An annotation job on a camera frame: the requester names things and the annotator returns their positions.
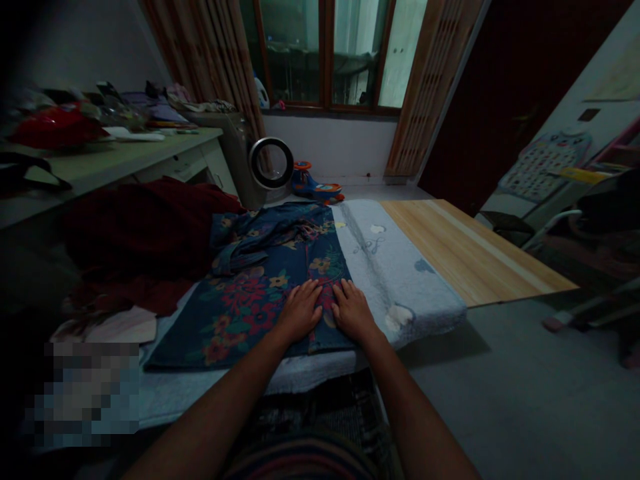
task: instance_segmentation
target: maroon garment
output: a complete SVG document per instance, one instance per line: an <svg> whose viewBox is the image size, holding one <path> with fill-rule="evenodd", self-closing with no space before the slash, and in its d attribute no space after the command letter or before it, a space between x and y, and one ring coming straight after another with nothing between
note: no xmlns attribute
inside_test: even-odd
<svg viewBox="0 0 640 480"><path fill-rule="evenodd" d="M215 185L169 177L99 190L64 216L67 253L84 272L84 290L112 311L136 304L170 315L211 267L211 216L226 212L246 210ZM104 311L95 300L72 303L79 311Z"/></svg>
<svg viewBox="0 0 640 480"><path fill-rule="evenodd" d="M67 253L81 270L200 280L209 270L214 213L244 213L214 185L164 177L78 200L64 218ZM99 280L92 275L92 281Z"/></svg>

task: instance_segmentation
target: bag strap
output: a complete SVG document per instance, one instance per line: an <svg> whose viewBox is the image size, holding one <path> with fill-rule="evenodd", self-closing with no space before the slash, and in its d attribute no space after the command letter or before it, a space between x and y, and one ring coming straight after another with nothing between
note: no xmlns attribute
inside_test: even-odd
<svg viewBox="0 0 640 480"><path fill-rule="evenodd" d="M35 189L46 191L66 191L73 188L73 186L68 181L62 180L62 178L54 175L51 170L51 164L42 158L30 157L18 152L4 152L0 153L0 164L14 164L20 166L21 178L19 179L19 182L22 185L27 185ZM24 178L30 167L41 168L42 170L50 174L53 178L58 180L58 185Z"/></svg>

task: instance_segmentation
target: beige curtain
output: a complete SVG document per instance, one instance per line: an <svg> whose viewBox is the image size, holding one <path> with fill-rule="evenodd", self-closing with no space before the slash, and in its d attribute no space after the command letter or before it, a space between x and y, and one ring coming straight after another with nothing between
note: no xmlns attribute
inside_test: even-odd
<svg viewBox="0 0 640 480"><path fill-rule="evenodd" d="M429 0L395 131L388 176L416 175L482 0Z"/></svg>
<svg viewBox="0 0 640 480"><path fill-rule="evenodd" d="M196 101L222 99L265 134L249 47L237 1L142 0L169 70Z"/></svg>

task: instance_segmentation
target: door handle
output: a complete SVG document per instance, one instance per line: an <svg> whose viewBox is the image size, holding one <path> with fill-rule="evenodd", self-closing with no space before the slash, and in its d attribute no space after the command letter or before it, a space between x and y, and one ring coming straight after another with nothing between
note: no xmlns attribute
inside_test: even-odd
<svg viewBox="0 0 640 480"><path fill-rule="evenodd" d="M530 122L535 117L535 114L538 113L538 104L536 103L531 111L526 115L518 115L517 117L511 117L511 121L519 121L519 122Z"/></svg>
<svg viewBox="0 0 640 480"><path fill-rule="evenodd" d="M519 115L518 117L511 118L511 121L516 121L520 123L520 125L518 126L518 130L516 130L515 132L514 141L518 141L520 139L520 136L528 128L529 123L535 118L537 113L538 113L538 104L536 103L528 114Z"/></svg>

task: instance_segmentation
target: window frame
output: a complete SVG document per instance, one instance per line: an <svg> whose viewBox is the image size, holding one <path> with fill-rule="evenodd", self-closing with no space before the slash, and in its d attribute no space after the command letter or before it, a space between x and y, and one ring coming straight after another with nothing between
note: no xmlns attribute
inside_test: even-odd
<svg viewBox="0 0 640 480"><path fill-rule="evenodd" d="M380 88L384 76L385 64L387 61L387 50L389 48L389 34L393 24L393 14L395 12L396 0L389 0L387 4L387 15L385 27L380 46L380 60L378 62L378 75L375 79L375 92L371 105L334 105L331 102L333 91L333 39L335 25L335 0L318 0L319 14L319 59L320 59L320 101L287 101L287 110L305 111L308 113L356 113L358 115L376 115L399 117L402 108L382 107L378 105L380 100ZM260 53L265 69L265 89L270 99L273 96L273 84L271 82L271 72L267 56L267 43L265 40L265 30L262 22L262 12L260 0L253 0L253 10L255 12L255 22L260 42Z"/></svg>

